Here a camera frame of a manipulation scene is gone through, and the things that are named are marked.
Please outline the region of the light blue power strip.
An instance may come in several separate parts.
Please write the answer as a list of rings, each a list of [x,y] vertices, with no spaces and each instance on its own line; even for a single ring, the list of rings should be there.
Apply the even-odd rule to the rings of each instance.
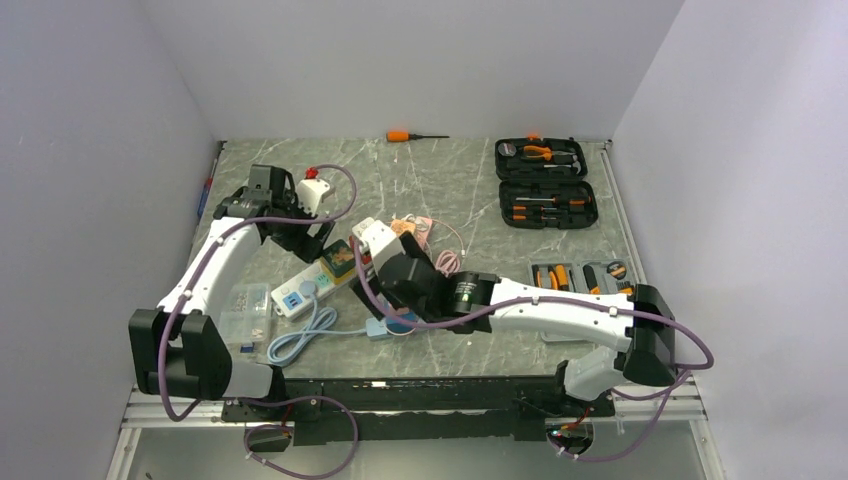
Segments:
[[[417,331],[416,328],[389,321],[386,318],[370,317],[365,320],[365,335],[369,340],[383,340],[392,337],[405,337]]]

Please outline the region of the light blue round plug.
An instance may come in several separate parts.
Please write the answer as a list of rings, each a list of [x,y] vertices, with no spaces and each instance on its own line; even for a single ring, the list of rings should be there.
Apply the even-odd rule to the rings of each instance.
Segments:
[[[312,298],[317,296],[318,287],[313,281],[301,282],[298,289],[299,293],[304,298]]]

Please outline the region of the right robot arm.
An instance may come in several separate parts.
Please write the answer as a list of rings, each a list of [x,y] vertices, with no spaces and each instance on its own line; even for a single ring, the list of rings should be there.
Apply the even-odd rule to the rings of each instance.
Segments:
[[[361,239],[384,297],[414,312],[428,327],[457,334],[547,332],[595,344],[592,352],[558,369],[560,381],[551,388],[551,401],[564,415],[578,413],[626,381],[669,387],[677,379],[673,316],[653,286],[583,294],[478,272],[447,276],[411,236],[399,238],[380,227]]]

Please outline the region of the white power strip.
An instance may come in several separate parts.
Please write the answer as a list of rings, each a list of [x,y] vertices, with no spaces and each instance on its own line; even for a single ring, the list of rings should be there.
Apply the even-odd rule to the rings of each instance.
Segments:
[[[294,320],[311,309],[315,300],[326,299],[353,278],[352,268],[336,276],[322,261],[316,261],[271,291],[274,311]]]

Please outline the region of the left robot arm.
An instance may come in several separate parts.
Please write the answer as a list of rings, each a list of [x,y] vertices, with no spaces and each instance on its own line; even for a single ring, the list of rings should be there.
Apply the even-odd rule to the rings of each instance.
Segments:
[[[247,397],[264,420],[287,406],[276,367],[233,359],[216,322],[243,270],[267,240],[311,263],[335,224],[323,203],[334,192],[311,168],[301,180],[255,164],[248,180],[214,209],[206,239],[185,274],[157,306],[129,320],[139,390],[194,400]]]

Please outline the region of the green cube socket lion print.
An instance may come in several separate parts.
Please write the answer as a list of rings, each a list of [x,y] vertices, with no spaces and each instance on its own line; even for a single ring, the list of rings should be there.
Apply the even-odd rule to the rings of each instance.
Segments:
[[[336,240],[321,253],[320,260],[327,272],[335,278],[345,277],[355,268],[354,252],[344,240]]]

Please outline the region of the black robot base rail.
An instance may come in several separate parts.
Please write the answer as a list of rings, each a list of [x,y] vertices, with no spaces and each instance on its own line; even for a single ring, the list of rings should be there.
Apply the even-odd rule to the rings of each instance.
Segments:
[[[363,441],[510,437],[542,441],[559,420],[611,418],[610,394],[591,403],[565,396],[549,375],[393,379],[290,379],[286,406],[225,402],[226,423],[286,422],[297,446]]]

